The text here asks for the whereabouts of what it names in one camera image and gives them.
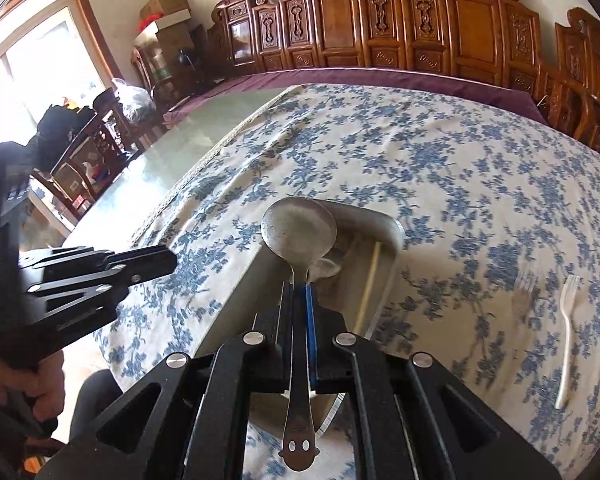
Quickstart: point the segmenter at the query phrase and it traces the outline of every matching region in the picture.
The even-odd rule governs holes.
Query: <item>purple cloth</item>
[[[207,99],[217,95],[267,88],[287,88],[306,83],[388,86],[390,88],[424,90],[469,99],[546,124],[531,95],[526,92],[455,77],[385,68],[306,68],[242,76],[224,81],[206,94],[193,97],[183,104],[173,107],[164,115],[164,120],[171,124],[178,123]]]

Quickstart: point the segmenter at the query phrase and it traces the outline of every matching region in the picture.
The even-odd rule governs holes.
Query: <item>spoon handle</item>
[[[282,450],[278,453],[293,471],[304,471],[320,451],[315,447],[314,420],[309,398],[306,351],[306,287],[304,280],[294,284],[292,303],[291,382]]]

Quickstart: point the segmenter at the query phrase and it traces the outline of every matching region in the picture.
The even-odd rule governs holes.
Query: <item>hand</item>
[[[0,359],[0,406],[7,403],[6,388],[11,388],[36,399],[33,416],[40,422],[60,415],[64,410],[63,363],[61,351],[40,361],[37,372],[13,370]]]

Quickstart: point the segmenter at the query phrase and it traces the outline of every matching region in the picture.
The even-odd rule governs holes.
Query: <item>metal spoon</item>
[[[309,198],[288,197],[273,203],[260,225],[262,238],[291,266],[294,280],[293,331],[289,406],[282,450],[278,453],[294,471],[304,471],[320,451],[315,447],[309,400],[306,352],[306,277],[336,241],[336,222],[321,204]]]

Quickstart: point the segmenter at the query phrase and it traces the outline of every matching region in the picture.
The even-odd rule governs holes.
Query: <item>tray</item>
[[[328,269],[332,262],[342,267],[335,276],[315,282],[318,302],[341,312],[350,332],[370,338],[391,290],[404,245],[404,229],[400,222],[381,212],[327,200],[318,202],[333,214],[338,228],[334,250],[326,256],[327,265],[321,267]],[[279,305],[282,283],[290,277],[288,264],[263,243],[200,343],[196,357],[215,352],[227,339],[249,330],[255,314],[264,307]],[[344,394],[312,393],[318,435],[327,429],[343,398]],[[282,438],[286,408],[284,395],[253,394],[250,421]]]

